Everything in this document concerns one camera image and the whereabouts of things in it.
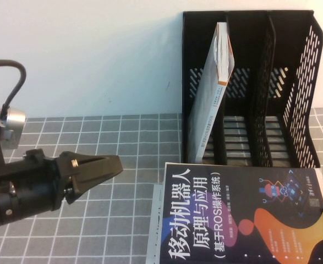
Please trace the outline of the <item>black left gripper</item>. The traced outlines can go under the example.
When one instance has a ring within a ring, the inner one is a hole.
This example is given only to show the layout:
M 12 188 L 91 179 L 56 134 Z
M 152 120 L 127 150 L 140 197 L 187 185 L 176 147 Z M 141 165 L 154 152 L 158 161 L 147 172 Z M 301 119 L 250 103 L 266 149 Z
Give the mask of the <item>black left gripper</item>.
M 69 180 L 69 165 L 78 175 Z M 12 163 L 16 195 L 12 197 L 13 219 L 26 219 L 61 207 L 65 197 L 74 203 L 90 189 L 123 171 L 117 155 L 84 155 L 64 151 L 56 158 L 45 156 L 42 149 L 26 151 L 20 162 Z

